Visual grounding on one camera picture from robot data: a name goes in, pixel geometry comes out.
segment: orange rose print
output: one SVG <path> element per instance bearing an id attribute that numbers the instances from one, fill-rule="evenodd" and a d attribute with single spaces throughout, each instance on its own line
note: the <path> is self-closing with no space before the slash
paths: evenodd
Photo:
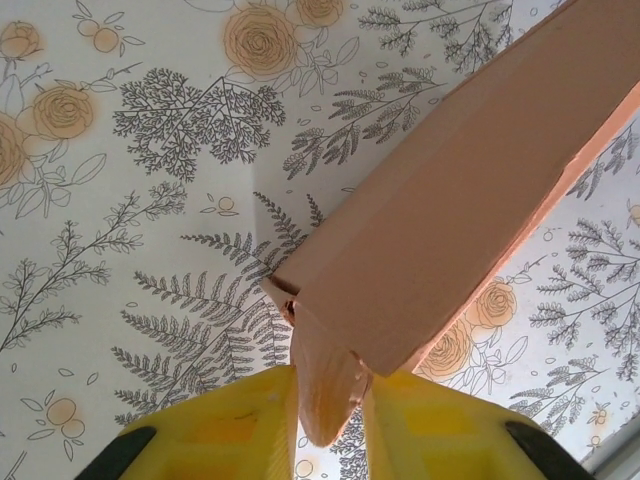
<path id="1" fill-rule="evenodd" d="M 506 325 L 516 313 L 516 296 L 511 285 L 492 281 L 465 312 L 467 322 L 482 327 Z"/>
<path id="2" fill-rule="evenodd" d="M 225 52 L 229 60 L 248 74 L 280 73 L 295 57 L 293 28 L 279 10 L 253 6 L 229 19 L 224 32 Z"/>
<path id="3" fill-rule="evenodd" d="M 420 368 L 432 380 L 446 380 L 467 363 L 471 338 L 462 320 L 454 323 L 423 360 Z"/>
<path id="4" fill-rule="evenodd" d="M 54 87 L 42 92 L 33 106 L 18 115 L 18 128 L 46 140 L 74 138 L 93 121 L 89 96 L 80 90 Z"/>
<path id="5" fill-rule="evenodd" d="M 328 27 L 342 15 L 342 0 L 297 0 L 296 7 L 305 25 Z"/>
<path id="6" fill-rule="evenodd" d="M 0 112 L 0 187 L 8 186 L 27 161 L 24 135 L 13 118 Z"/>
<path id="7" fill-rule="evenodd" d="M 0 35 L 0 53 L 6 58 L 24 58 L 38 49 L 40 35 L 33 25 L 11 22 Z"/>

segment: wallpaper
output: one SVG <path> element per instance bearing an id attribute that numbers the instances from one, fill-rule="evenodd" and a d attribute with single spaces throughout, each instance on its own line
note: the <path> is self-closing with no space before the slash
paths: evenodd
<path id="1" fill-rule="evenodd" d="M 287 363 L 260 279 L 559 3 L 2 2 L 0 478 L 72 478 L 140 416 Z M 579 459 L 638 412 L 639 125 L 417 371 Z M 367 478 L 360 412 L 330 449 L 300 432 L 295 478 Z"/>

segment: rose illustration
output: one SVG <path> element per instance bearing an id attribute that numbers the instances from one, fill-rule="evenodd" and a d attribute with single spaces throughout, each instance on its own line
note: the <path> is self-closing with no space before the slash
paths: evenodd
<path id="1" fill-rule="evenodd" d="M 471 353 L 471 338 L 462 320 L 454 323 L 429 351 L 420 365 L 432 380 L 446 380 L 467 363 Z"/>
<path id="2" fill-rule="evenodd" d="M 267 6 L 252 6 L 233 15 L 224 32 L 224 44 L 229 60 L 255 76 L 286 70 L 297 48 L 293 25 L 282 12 Z"/>
<path id="3" fill-rule="evenodd" d="M 493 328 L 506 325 L 516 313 L 516 308 L 513 288 L 497 279 L 471 304 L 465 316 L 471 325 Z"/>
<path id="4" fill-rule="evenodd" d="M 296 0 L 296 8 L 304 25 L 328 27 L 342 15 L 342 0 Z"/>
<path id="5" fill-rule="evenodd" d="M 27 160 L 24 135 L 13 118 L 0 113 L 0 187 L 9 186 Z"/>
<path id="6" fill-rule="evenodd" d="M 54 87 L 39 94 L 33 106 L 18 115 L 17 124 L 24 133 L 45 140 L 74 138 L 93 121 L 89 96 L 68 87 Z"/>
<path id="7" fill-rule="evenodd" d="M 0 53 L 6 58 L 24 58 L 38 48 L 40 35 L 30 23 L 11 22 L 0 35 Z"/>

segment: floral wallpaper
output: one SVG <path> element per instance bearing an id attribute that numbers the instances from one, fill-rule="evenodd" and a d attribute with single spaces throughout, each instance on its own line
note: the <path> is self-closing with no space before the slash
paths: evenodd
<path id="1" fill-rule="evenodd" d="M 287 363 L 260 279 L 559 3 L 2 3 L 0 478 L 72 478 L 141 415 Z M 638 413 L 638 125 L 416 372 L 578 459 Z M 300 431 L 294 473 L 366 479 L 360 412 L 330 449 Z"/>

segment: yellow clamp jaw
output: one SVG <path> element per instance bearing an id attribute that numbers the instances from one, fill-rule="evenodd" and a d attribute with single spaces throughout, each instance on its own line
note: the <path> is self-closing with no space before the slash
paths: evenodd
<path id="1" fill-rule="evenodd" d="M 144 417 L 76 480 L 291 480 L 296 385 L 274 367 Z M 363 408 L 371 480 L 593 480 L 528 418 L 407 372 Z"/>

